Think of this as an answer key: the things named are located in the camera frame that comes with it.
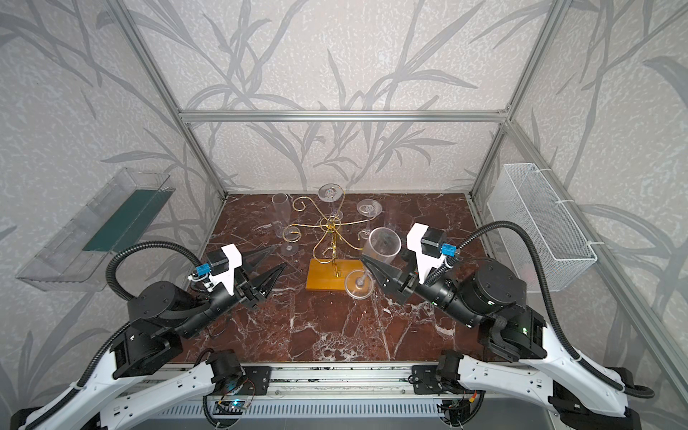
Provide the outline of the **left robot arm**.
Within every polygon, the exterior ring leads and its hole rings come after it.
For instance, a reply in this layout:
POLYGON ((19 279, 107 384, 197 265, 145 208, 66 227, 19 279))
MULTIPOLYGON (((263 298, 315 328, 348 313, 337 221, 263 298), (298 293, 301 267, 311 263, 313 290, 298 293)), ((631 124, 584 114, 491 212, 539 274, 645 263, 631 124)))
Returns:
POLYGON ((231 350, 203 352, 176 377, 139 392, 131 388, 153 376, 199 335, 237 306, 252 310, 272 292, 286 269, 282 263, 256 277, 250 274, 273 247, 241 254, 235 245, 201 261, 182 245, 146 241, 116 254, 107 266, 107 285, 125 300, 129 320, 99 348, 82 376, 41 408, 15 413, 13 429, 131 429, 198 396, 239 392, 250 378, 231 350), (118 282, 126 258, 149 248, 182 254, 193 264, 190 281, 204 285, 193 295, 169 281, 157 281, 135 296, 118 282))

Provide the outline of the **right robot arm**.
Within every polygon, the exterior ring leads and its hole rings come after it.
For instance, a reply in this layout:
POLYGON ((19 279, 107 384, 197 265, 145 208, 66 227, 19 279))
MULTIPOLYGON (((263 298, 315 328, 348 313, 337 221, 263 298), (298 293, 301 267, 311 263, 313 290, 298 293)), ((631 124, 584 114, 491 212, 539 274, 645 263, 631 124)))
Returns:
POLYGON ((496 261, 484 263, 458 281, 449 273, 419 279, 407 270, 365 256, 363 264, 383 293, 405 302, 418 296, 447 316, 478 329, 478 341, 498 356, 484 362, 454 350, 442 352, 434 377, 418 377, 439 392, 496 392, 540 405, 573 429, 639 429, 632 410, 626 369, 591 364, 584 354, 568 352, 554 327, 526 303, 526 284, 496 261))

